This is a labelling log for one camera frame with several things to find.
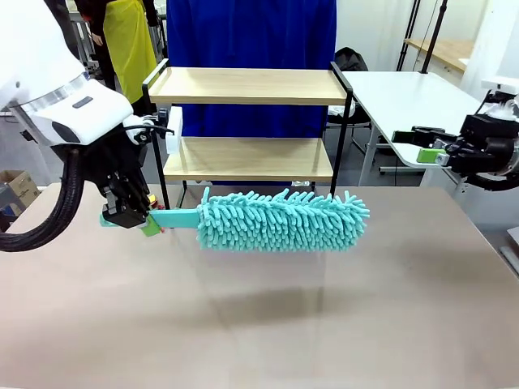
yellow apron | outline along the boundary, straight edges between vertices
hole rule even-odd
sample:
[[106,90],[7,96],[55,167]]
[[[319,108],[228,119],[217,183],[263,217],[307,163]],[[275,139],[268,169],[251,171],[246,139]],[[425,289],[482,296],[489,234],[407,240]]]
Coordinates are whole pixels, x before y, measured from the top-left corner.
[[157,66],[142,0],[109,2],[103,29],[122,93],[133,104],[143,95],[144,79]]

box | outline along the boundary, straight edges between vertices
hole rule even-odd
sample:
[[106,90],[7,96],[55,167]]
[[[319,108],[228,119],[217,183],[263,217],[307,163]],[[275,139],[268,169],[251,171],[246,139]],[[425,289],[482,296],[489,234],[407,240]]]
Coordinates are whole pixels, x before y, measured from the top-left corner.
[[0,172],[0,213],[19,216],[39,194],[29,173],[23,170]]

table leg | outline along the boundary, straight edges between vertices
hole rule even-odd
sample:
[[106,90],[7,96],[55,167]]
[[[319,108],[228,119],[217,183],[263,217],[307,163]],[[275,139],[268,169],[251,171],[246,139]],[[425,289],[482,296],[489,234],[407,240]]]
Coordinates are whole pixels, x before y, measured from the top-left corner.
[[371,130],[370,141],[366,146],[366,156],[364,156],[364,163],[362,164],[362,172],[360,173],[360,179],[358,180],[359,186],[365,186],[367,179],[369,178],[371,166],[375,159],[376,143],[379,138],[379,129],[374,125]]

white wall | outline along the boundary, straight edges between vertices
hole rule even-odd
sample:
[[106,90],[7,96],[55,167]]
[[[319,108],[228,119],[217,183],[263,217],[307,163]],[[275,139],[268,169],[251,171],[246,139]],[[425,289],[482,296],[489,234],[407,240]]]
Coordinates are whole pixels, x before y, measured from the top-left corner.
[[[475,40],[487,1],[450,0],[440,37]],[[438,0],[429,38],[441,2]],[[412,6],[412,0],[337,0],[337,48],[349,46],[358,51],[371,71],[394,71]],[[422,0],[414,38],[425,36],[434,7],[435,0]],[[416,51],[410,49],[408,61],[413,56]]]

gray floor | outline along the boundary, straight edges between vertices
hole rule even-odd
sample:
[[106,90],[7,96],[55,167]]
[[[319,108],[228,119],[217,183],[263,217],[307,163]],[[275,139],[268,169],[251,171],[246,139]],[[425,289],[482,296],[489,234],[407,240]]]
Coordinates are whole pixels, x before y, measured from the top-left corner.
[[[19,134],[21,126],[13,123],[14,118],[0,118],[0,170],[17,169],[27,170],[37,185],[45,186],[51,182],[58,182],[62,172],[62,162],[48,147],[40,147],[34,142],[27,142]],[[338,129],[327,131],[325,145],[332,164],[337,153]],[[355,138],[360,144],[369,139],[369,130],[357,129]],[[161,142],[161,154],[165,162],[165,145]],[[360,178],[364,156],[351,144],[345,145],[339,173],[339,186],[356,186]],[[375,163],[371,169],[369,186],[394,186],[395,179],[398,186],[418,186],[421,176],[417,174],[393,174],[384,176],[379,174],[379,166],[395,166],[395,156],[384,156],[379,153],[375,156]],[[148,155],[143,167],[146,181],[150,184],[158,183],[157,167],[151,145],[148,145]]]

